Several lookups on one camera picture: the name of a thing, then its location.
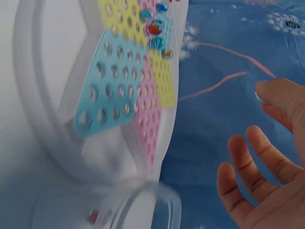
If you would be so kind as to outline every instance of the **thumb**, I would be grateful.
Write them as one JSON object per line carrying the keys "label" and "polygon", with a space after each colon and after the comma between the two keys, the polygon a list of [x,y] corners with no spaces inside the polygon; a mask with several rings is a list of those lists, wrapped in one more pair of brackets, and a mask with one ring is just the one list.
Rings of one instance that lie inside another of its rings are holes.
{"label": "thumb", "polygon": [[261,81],[255,90],[259,97],[291,120],[296,149],[305,165],[305,87],[288,79]]}

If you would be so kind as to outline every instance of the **hole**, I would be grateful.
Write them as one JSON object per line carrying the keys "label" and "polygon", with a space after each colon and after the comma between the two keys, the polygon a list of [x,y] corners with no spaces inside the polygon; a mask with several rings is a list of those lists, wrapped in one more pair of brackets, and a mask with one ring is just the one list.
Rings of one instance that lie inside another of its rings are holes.
{"label": "hole", "polygon": [[147,115],[147,116],[145,117],[145,123],[146,123],[146,125],[149,125],[149,122],[150,122],[150,119],[149,119],[149,116]]}
{"label": "hole", "polygon": [[113,25],[113,26],[111,27],[111,32],[112,32],[112,35],[113,35],[114,37],[118,37],[118,36],[119,36],[119,35],[118,35],[118,30],[117,30],[116,25]]}
{"label": "hole", "polygon": [[144,75],[144,71],[143,71],[143,70],[140,71],[140,77],[141,77],[141,80],[143,81],[144,78],[145,78],[145,75]]}
{"label": "hole", "polygon": [[112,70],[113,78],[114,79],[118,78],[118,75],[119,75],[118,66],[116,64],[112,65],[111,70]]}
{"label": "hole", "polygon": [[143,140],[144,140],[144,142],[147,141],[147,133],[146,133],[146,131],[143,132]]}
{"label": "hole", "polygon": [[139,26],[139,24],[138,24],[138,23],[136,23],[136,25],[135,25],[135,29],[137,30],[137,32],[140,32],[140,26]]}
{"label": "hole", "polygon": [[132,27],[132,19],[130,17],[127,18],[127,25],[129,26],[129,28]]}
{"label": "hole", "polygon": [[149,109],[151,109],[153,107],[151,99],[147,100],[147,106],[148,106]]}
{"label": "hole", "polygon": [[144,42],[142,40],[140,40],[140,49],[144,48]]}
{"label": "hole", "polygon": [[115,107],[112,112],[114,120],[118,120],[120,118],[120,109]]}
{"label": "hole", "polygon": [[103,62],[98,61],[96,63],[96,69],[97,69],[98,76],[103,78],[106,74],[106,65]]}
{"label": "hole", "polygon": [[129,96],[129,98],[133,97],[133,86],[132,85],[129,85],[129,87],[128,87],[128,96]]}
{"label": "hole", "polygon": [[135,80],[137,78],[137,70],[132,68],[132,78]]}
{"label": "hole", "polygon": [[124,97],[125,90],[124,90],[124,85],[120,84],[119,85],[119,99],[122,99]]}
{"label": "hole", "polygon": [[128,33],[127,33],[127,31],[126,30],[124,30],[124,32],[123,32],[123,39],[124,39],[124,41],[128,41]]}
{"label": "hole", "polygon": [[122,0],[123,8],[126,10],[128,8],[127,0]]}
{"label": "hole", "polygon": [[151,78],[152,78],[152,77],[151,77],[151,73],[150,73],[150,71],[148,71],[148,72],[147,72],[147,80],[150,81]]}
{"label": "hole", "polygon": [[153,165],[153,162],[154,162],[154,157],[153,155],[151,156],[151,166]]}
{"label": "hole", "polygon": [[129,62],[132,61],[132,51],[131,51],[130,49],[128,50],[127,58],[128,58],[128,60],[129,60]]}
{"label": "hole", "polygon": [[154,94],[154,87],[151,86],[151,94],[153,95]]}
{"label": "hole", "polygon": [[146,28],[146,26],[143,27],[143,35],[147,36],[147,28]]}
{"label": "hole", "polygon": [[122,46],[118,46],[117,48],[117,54],[118,54],[118,58],[121,60],[124,56],[124,53],[123,53],[123,47]]}
{"label": "hole", "polygon": [[104,51],[105,51],[105,55],[107,57],[111,56],[111,54],[112,54],[112,47],[111,47],[110,42],[105,42],[105,44],[104,44]]}
{"label": "hole", "polygon": [[133,14],[134,16],[137,15],[137,9],[136,9],[136,7],[135,7],[134,5],[132,5],[132,14]]}
{"label": "hole", "polygon": [[137,101],[133,104],[133,110],[136,114],[139,112],[139,104]]}
{"label": "hole", "polygon": [[141,128],[143,128],[143,126],[144,126],[144,122],[143,122],[142,117],[139,118],[139,126],[140,126]]}
{"label": "hole", "polygon": [[146,110],[146,102],[145,102],[145,101],[142,102],[142,110],[143,110],[143,111]]}
{"label": "hole", "polygon": [[135,36],[132,36],[132,43],[134,46],[137,45],[137,40],[136,40]]}
{"label": "hole", "polygon": [[111,8],[110,3],[106,4],[106,12],[107,12],[108,16],[112,15],[112,8]]}
{"label": "hole", "polygon": [[89,99],[91,102],[95,103],[99,97],[99,92],[96,86],[89,87]]}
{"label": "hole", "polygon": [[125,106],[124,106],[124,113],[125,113],[125,115],[129,115],[129,112],[130,112],[129,105],[125,104]]}
{"label": "hole", "polygon": [[97,113],[97,121],[100,124],[105,124],[107,122],[107,112],[105,109],[100,109]]}
{"label": "hole", "polygon": [[107,100],[110,100],[112,98],[112,94],[113,94],[113,91],[112,91],[111,85],[107,84],[105,87],[105,96],[106,96]]}
{"label": "hole", "polygon": [[127,67],[123,67],[123,77],[125,80],[128,79],[128,68]]}
{"label": "hole", "polygon": [[156,115],[153,113],[152,114],[152,122],[154,123],[154,121],[156,121]]}
{"label": "hole", "polygon": [[117,16],[119,22],[123,22],[123,16],[122,16],[121,11],[118,11],[118,13],[116,14],[116,16]]}
{"label": "hole", "polygon": [[144,94],[145,94],[145,96],[148,96],[148,86],[144,87]]}
{"label": "hole", "polygon": [[84,111],[80,115],[78,122],[83,130],[88,130],[91,127],[91,123],[92,123],[90,113]]}
{"label": "hole", "polygon": [[143,61],[144,61],[144,66],[146,67],[147,66],[147,56],[144,56]]}
{"label": "hole", "polygon": [[137,94],[138,94],[138,97],[140,97],[142,95],[142,88],[141,86],[137,86]]}
{"label": "hole", "polygon": [[137,64],[140,64],[140,54],[138,52],[135,55],[135,60],[136,60]]}

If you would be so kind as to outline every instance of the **white dandelion pattern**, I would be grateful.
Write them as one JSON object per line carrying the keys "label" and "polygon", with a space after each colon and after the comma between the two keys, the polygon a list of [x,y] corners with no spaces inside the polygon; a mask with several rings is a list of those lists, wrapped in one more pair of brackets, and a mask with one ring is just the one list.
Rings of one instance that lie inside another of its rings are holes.
{"label": "white dandelion pattern", "polygon": [[194,229],[205,229],[205,226],[204,225],[200,225],[200,227],[194,228]]}
{"label": "white dandelion pattern", "polygon": [[268,23],[272,25],[275,31],[305,36],[305,21],[299,20],[295,15],[274,12],[268,14]]}
{"label": "white dandelion pattern", "polygon": [[233,8],[233,9],[237,9],[237,8],[241,8],[242,9],[242,7],[241,6],[236,6],[235,4],[233,4],[233,5],[231,5],[231,7]]}
{"label": "white dandelion pattern", "polygon": [[198,34],[198,28],[194,26],[186,26],[184,29],[183,42],[180,52],[180,61],[184,61],[191,57],[190,51],[198,48],[199,42],[194,41],[194,37]]}

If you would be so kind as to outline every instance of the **fingernail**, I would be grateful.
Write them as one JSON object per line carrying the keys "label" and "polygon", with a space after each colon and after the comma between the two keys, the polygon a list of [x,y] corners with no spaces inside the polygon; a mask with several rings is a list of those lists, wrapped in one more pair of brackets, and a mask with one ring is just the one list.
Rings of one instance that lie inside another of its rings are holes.
{"label": "fingernail", "polygon": [[266,87],[268,86],[269,81],[260,81],[256,84],[256,90],[266,90]]}
{"label": "fingernail", "polygon": [[255,95],[256,95],[256,98],[257,98],[258,101],[260,101],[260,102],[263,103],[263,104],[266,104],[266,103],[261,99],[261,97],[258,96],[257,93],[255,93]]}

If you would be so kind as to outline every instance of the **clear plastic container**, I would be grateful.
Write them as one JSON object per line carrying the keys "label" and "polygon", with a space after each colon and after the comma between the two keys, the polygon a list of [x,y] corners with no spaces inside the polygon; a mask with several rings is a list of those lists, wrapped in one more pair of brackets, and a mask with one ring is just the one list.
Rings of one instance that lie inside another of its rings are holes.
{"label": "clear plastic container", "polygon": [[179,229],[181,201],[156,182],[64,186],[42,192],[32,229]]}

